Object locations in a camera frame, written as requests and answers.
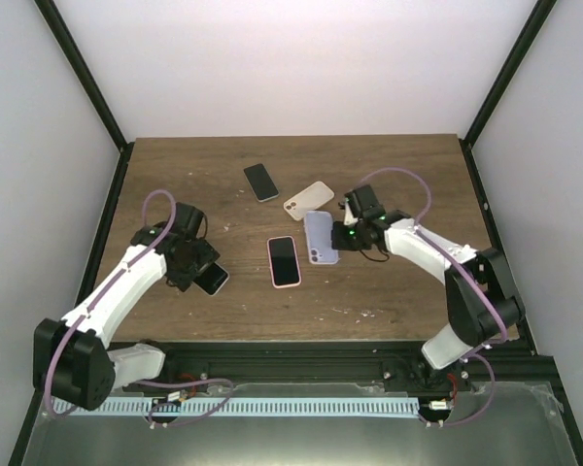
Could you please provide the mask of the purple-edged black smartphone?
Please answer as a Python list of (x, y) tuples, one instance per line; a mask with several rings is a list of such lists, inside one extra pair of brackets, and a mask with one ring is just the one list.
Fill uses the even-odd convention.
[(208, 296), (215, 296), (228, 280), (229, 273), (218, 263), (213, 263), (193, 283)]

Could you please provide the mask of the lilac phone case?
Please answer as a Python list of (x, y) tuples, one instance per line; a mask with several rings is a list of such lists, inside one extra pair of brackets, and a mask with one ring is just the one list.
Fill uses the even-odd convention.
[(332, 247), (332, 215), (324, 211), (309, 211), (303, 225), (310, 263), (335, 265), (339, 261), (339, 252)]

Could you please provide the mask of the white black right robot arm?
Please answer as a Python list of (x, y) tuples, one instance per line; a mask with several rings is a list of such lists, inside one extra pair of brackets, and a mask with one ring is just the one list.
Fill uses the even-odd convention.
[(446, 368), (505, 342), (508, 329), (523, 320), (524, 304), (503, 252), (459, 245), (403, 211), (386, 211), (368, 184), (347, 192), (340, 208), (344, 217), (331, 232), (334, 249), (376, 248), (408, 260), (444, 286), (448, 323), (422, 345), (424, 359), (412, 367), (420, 389), (439, 388)]

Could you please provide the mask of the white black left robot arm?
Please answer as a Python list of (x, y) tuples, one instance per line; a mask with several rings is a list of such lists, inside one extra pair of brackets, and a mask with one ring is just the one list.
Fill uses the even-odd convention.
[(136, 344), (112, 350), (110, 344), (154, 284), (164, 281), (186, 291), (219, 259), (199, 231), (205, 220), (197, 208), (176, 204), (167, 220), (134, 234), (111, 274), (74, 310), (40, 322), (33, 337), (32, 382), (45, 402), (57, 398), (92, 411), (114, 390), (141, 380), (159, 392), (178, 383), (180, 370), (162, 349)]

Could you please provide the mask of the cream phone case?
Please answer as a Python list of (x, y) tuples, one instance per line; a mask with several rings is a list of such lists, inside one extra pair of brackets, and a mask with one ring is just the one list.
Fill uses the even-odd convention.
[(301, 221), (310, 211), (320, 207), (334, 198), (333, 190), (322, 181), (316, 181), (288, 199), (284, 211), (295, 221)]

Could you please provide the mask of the silver-edged black smartphone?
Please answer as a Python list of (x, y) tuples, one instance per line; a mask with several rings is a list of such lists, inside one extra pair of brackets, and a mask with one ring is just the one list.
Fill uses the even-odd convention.
[(279, 196), (277, 186), (262, 163), (244, 168), (243, 173), (258, 202), (266, 202)]

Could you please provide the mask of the black front frame rail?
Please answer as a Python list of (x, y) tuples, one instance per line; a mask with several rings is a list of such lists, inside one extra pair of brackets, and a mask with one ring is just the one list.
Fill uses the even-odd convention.
[(482, 351), (479, 361), (457, 362), (433, 370), (421, 355), (419, 341), (330, 342), (163, 342), (166, 354), (159, 376), (163, 383), (200, 376), (240, 383), (381, 383), (388, 391), (426, 395), (473, 382), (549, 382), (560, 385), (555, 361), (516, 340)]

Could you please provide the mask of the black left side rail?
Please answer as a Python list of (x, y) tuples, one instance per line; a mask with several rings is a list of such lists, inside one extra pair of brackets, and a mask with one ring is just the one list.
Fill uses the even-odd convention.
[(76, 297), (76, 307), (83, 303), (88, 295), (94, 290), (95, 281), (108, 241), (108, 236), (120, 198), (120, 192), (122, 190), (134, 146), (134, 142), (128, 143), (127, 146), (120, 151), (120, 156), (95, 232), (90, 254), (88, 256), (84, 276), (82, 278), (79, 292)]

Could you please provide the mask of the black right side rail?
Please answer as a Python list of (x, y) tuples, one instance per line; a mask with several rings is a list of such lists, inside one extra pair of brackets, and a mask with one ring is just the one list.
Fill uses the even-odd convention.
[[(482, 214), (482, 218), (485, 223), (485, 227), (491, 242), (491, 246), (501, 252), (504, 252), (504, 247), (497, 229), (497, 223), (493, 216), (492, 207), (490, 201), (488, 200), (485, 187), (481, 180), (481, 176), (479, 174), (474, 159), (472, 146), (464, 139), (459, 139), (459, 144), (461, 146), (464, 162), (473, 186), (473, 190), (475, 192), (475, 196)], [(516, 323), (516, 329), (518, 331), (520, 345), (526, 346), (528, 351), (532, 355), (538, 355), (538, 351), (532, 336), (532, 332), (527, 321), (526, 307), (524, 305), (519, 290), (517, 290), (517, 303), (519, 304), (520, 309), (523, 312), (522, 316), (520, 317), (520, 320)]]

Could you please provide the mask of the black frame post right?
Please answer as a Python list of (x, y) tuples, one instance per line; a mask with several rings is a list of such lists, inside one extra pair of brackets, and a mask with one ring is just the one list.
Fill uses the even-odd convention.
[(468, 147), (474, 147), (480, 138), (498, 103), (535, 42), (536, 37), (547, 18), (551, 15), (556, 3), (556, 0), (538, 0), (534, 3), (527, 20), (503, 61), (490, 90), (463, 138), (463, 141)]

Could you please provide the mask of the black frame post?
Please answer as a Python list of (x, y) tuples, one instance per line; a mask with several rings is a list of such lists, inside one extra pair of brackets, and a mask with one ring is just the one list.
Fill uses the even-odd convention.
[(498, 103), (535, 42), (536, 37), (547, 18), (551, 15), (556, 3), (556, 0), (538, 0), (534, 3), (527, 20), (503, 61), (490, 90), (463, 138), (463, 141), (468, 147), (474, 147), (480, 138)]
[(114, 145), (119, 151), (125, 151), (128, 147), (128, 142), (120, 130), (111, 108), (87, 66), (86, 60), (57, 5), (52, 0), (34, 0), (34, 4), (54, 36)]

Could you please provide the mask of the black frame post left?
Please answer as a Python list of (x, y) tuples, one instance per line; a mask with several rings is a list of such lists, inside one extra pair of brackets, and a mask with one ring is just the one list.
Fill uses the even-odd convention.
[(86, 60), (57, 5), (52, 0), (34, 0), (34, 4), (54, 36), (114, 145), (119, 151), (125, 151), (128, 147), (128, 142), (120, 130), (111, 108), (87, 66)]

